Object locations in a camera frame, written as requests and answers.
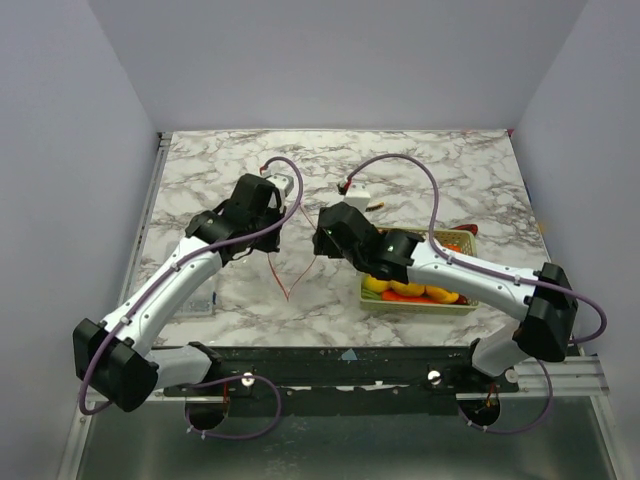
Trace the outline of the orange yellow toy fruit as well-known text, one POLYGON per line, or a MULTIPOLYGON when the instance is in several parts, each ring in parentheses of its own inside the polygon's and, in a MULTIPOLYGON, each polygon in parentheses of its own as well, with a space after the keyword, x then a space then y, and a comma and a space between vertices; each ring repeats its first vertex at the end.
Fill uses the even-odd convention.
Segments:
POLYGON ((391 286, 389 281, 379 280, 371 275, 366 275, 363 277, 362 288, 375 294, 382 294, 389 290, 391 286))

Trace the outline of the green perforated plastic basket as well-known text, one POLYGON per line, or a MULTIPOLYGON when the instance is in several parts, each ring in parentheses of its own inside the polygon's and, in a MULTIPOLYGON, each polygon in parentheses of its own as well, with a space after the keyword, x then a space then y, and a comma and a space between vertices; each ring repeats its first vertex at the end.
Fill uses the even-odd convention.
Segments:
MULTIPOLYGON (((452 229, 436 229, 434 238, 443 248, 475 256, 477 234, 476 224, 463 224, 452 229)), ((427 315, 465 316, 479 305, 462 294, 440 287, 383 281, 368 274, 361 277, 357 298, 363 310, 427 315)))

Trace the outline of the clear zip bag orange zipper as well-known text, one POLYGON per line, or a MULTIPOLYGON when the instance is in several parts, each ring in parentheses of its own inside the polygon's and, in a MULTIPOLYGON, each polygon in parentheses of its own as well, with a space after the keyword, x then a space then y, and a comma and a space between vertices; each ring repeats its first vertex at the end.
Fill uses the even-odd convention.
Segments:
POLYGON ((311 235, 317 216, 301 205, 283 228, 279 251, 243 253, 230 262, 216 284, 220 309, 250 309, 288 303, 293 290, 316 262, 311 235))

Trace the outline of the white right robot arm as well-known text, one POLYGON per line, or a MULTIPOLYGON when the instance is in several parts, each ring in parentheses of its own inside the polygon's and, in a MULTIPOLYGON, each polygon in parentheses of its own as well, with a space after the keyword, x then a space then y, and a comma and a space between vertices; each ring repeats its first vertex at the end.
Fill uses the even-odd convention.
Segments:
POLYGON ((507 314, 505 326, 473 342, 471 360, 460 367, 461 382, 471 391, 485 390, 528 358, 558 363, 566 357, 578 305, 556 264, 507 267, 445 249, 417 233, 381 231, 345 202, 321 209, 313 244, 315 254, 345 259, 378 280, 441 287, 507 314))

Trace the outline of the yellow toy bell pepper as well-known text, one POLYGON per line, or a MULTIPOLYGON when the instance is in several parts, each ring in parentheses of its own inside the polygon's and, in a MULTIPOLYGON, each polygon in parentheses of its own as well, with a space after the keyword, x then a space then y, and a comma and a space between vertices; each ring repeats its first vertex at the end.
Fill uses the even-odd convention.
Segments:
POLYGON ((455 304, 459 299, 459 294, 432 285, 425 286, 425 294, 438 304, 455 304))

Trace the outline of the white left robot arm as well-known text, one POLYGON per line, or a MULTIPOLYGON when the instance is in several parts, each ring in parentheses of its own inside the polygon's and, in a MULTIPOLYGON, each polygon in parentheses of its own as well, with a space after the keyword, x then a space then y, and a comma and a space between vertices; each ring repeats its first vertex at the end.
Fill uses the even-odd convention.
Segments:
POLYGON ((229 199, 194 216, 167 260, 102 320, 82 320, 72 334, 77 376, 124 412, 156 390, 190 385, 214 393, 222 380, 215 353, 199 344, 156 350, 164 326, 186 300, 241 253, 276 251, 288 175, 244 174, 229 199))

